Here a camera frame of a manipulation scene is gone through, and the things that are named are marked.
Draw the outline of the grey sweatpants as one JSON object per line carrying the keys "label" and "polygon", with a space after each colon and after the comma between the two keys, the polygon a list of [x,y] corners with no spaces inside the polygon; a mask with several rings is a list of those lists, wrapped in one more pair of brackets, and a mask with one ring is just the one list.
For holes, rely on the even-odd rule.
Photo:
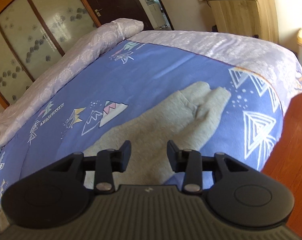
{"label": "grey sweatpants", "polygon": [[163,184],[174,174],[167,141],[173,140],[180,149],[199,151],[218,128],[230,98],[231,93],[222,87],[212,90],[208,83],[193,83],[137,118],[113,127],[84,150],[84,155],[118,149],[129,140],[132,150],[127,170],[114,173],[115,185]]}

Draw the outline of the blue patterned bed cover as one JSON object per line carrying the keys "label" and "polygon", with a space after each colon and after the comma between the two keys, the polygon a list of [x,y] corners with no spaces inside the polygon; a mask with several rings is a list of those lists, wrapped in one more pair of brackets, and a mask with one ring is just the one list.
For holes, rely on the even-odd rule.
{"label": "blue patterned bed cover", "polygon": [[223,151],[261,170],[283,124],[281,103],[267,81],[185,49],[124,41],[41,103],[1,149],[0,202],[16,181],[86,150],[109,129],[198,81],[231,93],[216,132],[201,152]]}

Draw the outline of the lilac floral quilt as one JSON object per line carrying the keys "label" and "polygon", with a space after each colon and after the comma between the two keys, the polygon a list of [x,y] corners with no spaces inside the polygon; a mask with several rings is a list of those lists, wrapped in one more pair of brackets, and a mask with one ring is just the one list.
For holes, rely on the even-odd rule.
{"label": "lilac floral quilt", "polygon": [[116,185],[182,185],[167,141],[204,155],[225,152],[260,171],[302,93],[288,49],[251,37],[144,31],[121,18],[82,37],[0,113],[0,232],[6,189],[73,152],[132,143]]}

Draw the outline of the wooden frosted glass wardrobe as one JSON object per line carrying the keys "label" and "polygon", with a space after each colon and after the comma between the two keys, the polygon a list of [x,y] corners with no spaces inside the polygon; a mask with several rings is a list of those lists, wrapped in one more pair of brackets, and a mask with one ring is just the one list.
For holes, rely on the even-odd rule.
{"label": "wooden frosted glass wardrobe", "polygon": [[0,98],[14,104],[96,29],[81,0],[14,0],[0,13]]}

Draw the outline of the light wood cabinet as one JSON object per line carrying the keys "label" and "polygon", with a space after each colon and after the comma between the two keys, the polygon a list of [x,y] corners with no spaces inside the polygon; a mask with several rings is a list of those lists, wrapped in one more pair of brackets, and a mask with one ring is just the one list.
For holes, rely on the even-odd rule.
{"label": "light wood cabinet", "polygon": [[217,30],[279,43],[274,0],[208,0]]}

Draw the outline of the dark brown door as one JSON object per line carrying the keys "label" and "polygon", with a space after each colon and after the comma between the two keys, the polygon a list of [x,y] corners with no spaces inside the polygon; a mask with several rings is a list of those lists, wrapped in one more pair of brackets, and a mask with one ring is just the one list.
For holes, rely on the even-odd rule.
{"label": "dark brown door", "polygon": [[144,23],[144,30],[153,30],[152,24],[139,0],[87,0],[101,24],[118,18],[129,18]]}

